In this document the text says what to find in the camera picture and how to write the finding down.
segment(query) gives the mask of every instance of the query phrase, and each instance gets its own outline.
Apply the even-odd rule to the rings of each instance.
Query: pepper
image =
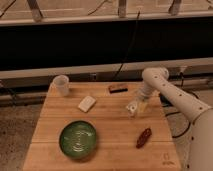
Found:
[[[148,141],[149,137],[152,135],[151,128],[145,129],[141,135],[139,136],[137,140],[136,148],[141,148],[144,146],[144,144]]]

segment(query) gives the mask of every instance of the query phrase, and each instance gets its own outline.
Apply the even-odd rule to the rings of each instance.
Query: paper cup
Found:
[[[69,95],[69,78],[66,75],[59,75],[53,79],[53,84],[62,96]]]

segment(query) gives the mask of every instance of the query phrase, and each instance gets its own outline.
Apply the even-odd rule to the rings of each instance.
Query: dark object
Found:
[[[178,15],[181,1],[182,0],[173,0],[172,5],[169,8],[169,13],[171,15]]]
[[[87,14],[87,15],[92,15],[92,14],[94,14],[96,11],[98,11],[105,3],[112,3],[111,1],[109,1],[109,0],[104,0],[103,2],[101,2],[100,3],[100,5],[98,5],[98,7],[95,9],[95,10],[93,10],[92,12],[90,12],[89,14]]]
[[[128,87],[126,84],[115,84],[115,85],[109,86],[110,93],[119,93],[123,91],[128,91]]]
[[[132,49],[133,49],[133,47],[135,45],[135,41],[136,41],[136,36],[137,36],[137,31],[138,31],[138,21],[140,19],[140,15],[141,15],[141,13],[139,11],[138,15],[137,15],[137,18],[136,18],[136,21],[135,21],[135,29],[134,29],[134,32],[132,34],[131,42],[129,43],[129,47],[127,48],[126,54],[125,54],[125,56],[123,58],[123,61],[122,61],[121,65],[120,65],[119,69],[117,70],[115,75],[112,77],[111,81],[114,81],[117,78],[117,76],[120,74],[124,63],[127,61],[127,59],[129,58],[129,56],[130,56],[130,54],[132,52]]]
[[[180,112],[177,111],[177,112],[167,113],[166,117],[172,116],[172,115],[176,115],[176,114],[180,114]],[[183,135],[185,135],[188,132],[188,130],[190,129],[190,127],[191,127],[191,123],[189,122],[187,128],[182,133],[180,133],[178,135],[173,135],[172,138],[180,138],[180,137],[182,137]]]
[[[160,97],[160,101],[162,103],[164,103],[166,105],[166,107],[169,107],[169,106],[173,106],[169,100],[167,100],[167,98],[163,95],[163,94],[159,94],[159,97]]]
[[[31,9],[33,19],[36,22],[41,21],[43,16],[42,16],[42,13],[41,13],[41,10],[40,10],[40,8],[38,6],[37,1],[36,0],[27,0],[27,2],[28,2],[29,7]]]
[[[120,18],[126,17],[126,2],[127,0],[119,0],[118,15]]]
[[[11,96],[12,104],[13,104],[13,106],[16,106],[16,102],[19,99],[19,96],[17,95],[17,93],[15,91],[13,91],[13,89],[11,89],[11,88],[6,88],[3,85],[2,81],[0,80],[0,90],[1,89]]]
[[[152,135],[152,130],[150,128],[145,129],[137,140],[136,148],[143,147],[151,135]]]

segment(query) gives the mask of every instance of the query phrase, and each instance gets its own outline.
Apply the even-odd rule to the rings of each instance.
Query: small box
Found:
[[[96,103],[96,100],[91,96],[86,96],[78,105],[78,108],[83,112],[88,112],[90,108]]]
[[[123,91],[128,91],[127,84],[122,83],[122,84],[114,84],[109,86],[110,93],[118,93]]]

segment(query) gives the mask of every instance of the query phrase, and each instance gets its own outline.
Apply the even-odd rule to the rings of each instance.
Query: green bowl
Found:
[[[96,147],[97,134],[88,122],[75,121],[61,132],[59,144],[62,152],[72,159],[87,157]]]

